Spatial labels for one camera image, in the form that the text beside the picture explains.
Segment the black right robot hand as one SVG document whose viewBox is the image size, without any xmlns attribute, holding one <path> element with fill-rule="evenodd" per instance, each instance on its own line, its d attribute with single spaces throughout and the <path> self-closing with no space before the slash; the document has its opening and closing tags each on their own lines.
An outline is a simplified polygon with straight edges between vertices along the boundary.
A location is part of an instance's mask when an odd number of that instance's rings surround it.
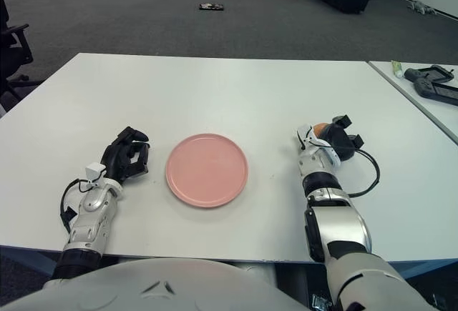
<svg viewBox="0 0 458 311">
<path fill-rule="evenodd" d="M 342 162 L 352 158 L 364 145 L 359 134 L 346 133 L 346 129 L 351 124 L 352 121 L 347 115 L 334 117 L 332 122 L 327 124 L 318 136 L 333 147 Z"/>
</svg>

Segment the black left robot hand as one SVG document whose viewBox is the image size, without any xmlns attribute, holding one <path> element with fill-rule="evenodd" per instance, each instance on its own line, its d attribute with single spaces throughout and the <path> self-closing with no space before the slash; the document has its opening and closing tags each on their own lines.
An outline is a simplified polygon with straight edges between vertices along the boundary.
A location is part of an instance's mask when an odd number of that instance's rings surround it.
<svg viewBox="0 0 458 311">
<path fill-rule="evenodd" d="M 132 127 L 123 129 L 102 155 L 104 176 L 123 185 L 127 179 L 147 174 L 148 141 L 148 136 L 141 131 Z"/>
</svg>

